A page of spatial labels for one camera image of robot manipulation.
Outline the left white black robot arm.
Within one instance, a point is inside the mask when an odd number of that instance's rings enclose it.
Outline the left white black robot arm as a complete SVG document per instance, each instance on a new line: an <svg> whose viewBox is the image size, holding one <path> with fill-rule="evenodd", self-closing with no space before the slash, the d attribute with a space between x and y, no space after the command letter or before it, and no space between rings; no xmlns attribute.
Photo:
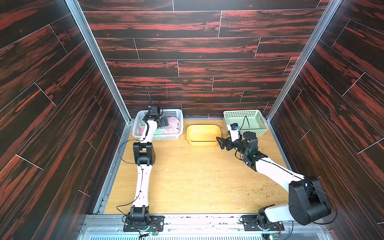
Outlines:
<svg viewBox="0 0 384 240"><path fill-rule="evenodd" d="M149 107L143 117L145 128L140 140L133 144L134 160L138 170L135 199L125 220L126 232L142 232L150 227L149 183L156 154L153 146L155 131L161 124L161 107Z"/></svg>

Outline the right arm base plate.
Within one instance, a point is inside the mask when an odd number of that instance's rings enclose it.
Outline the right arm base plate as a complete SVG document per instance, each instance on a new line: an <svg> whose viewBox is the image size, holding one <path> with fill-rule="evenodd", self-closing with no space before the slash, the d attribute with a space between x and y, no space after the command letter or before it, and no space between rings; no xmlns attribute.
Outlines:
<svg viewBox="0 0 384 240"><path fill-rule="evenodd" d="M282 223L270 222L264 215L243 215L240 217L240 223L243 224L245 231L283 231L285 229Z"/></svg>

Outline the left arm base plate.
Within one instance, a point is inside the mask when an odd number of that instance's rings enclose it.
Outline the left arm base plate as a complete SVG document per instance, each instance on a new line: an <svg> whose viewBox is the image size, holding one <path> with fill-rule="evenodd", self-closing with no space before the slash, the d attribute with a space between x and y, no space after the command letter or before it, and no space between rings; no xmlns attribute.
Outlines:
<svg viewBox="0 0 384 240"><path fill-rule="evenodd" d="M162 232L164 230L165 216L149 215L147 217L126 217L123 231L128 232Z"/></svg>

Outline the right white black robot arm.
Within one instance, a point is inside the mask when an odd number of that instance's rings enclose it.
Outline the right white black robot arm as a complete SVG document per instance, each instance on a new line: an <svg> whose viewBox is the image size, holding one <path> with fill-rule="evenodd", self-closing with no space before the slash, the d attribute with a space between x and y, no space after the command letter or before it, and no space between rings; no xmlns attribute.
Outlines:
<svg viewBox="0 0 384 240"><path fill-rule="evenodd" d="M287 204L271 205L259 210L256 223L262 230L270 230L279 222L293 221L302 226L332 213L328 194L315 177L306 177L277 164L259 151L258 138L253 132L230 132L231 136L216 140L222 150L235 150L240 160L255 172L265 175L283 187L289 195Z"/></svg>

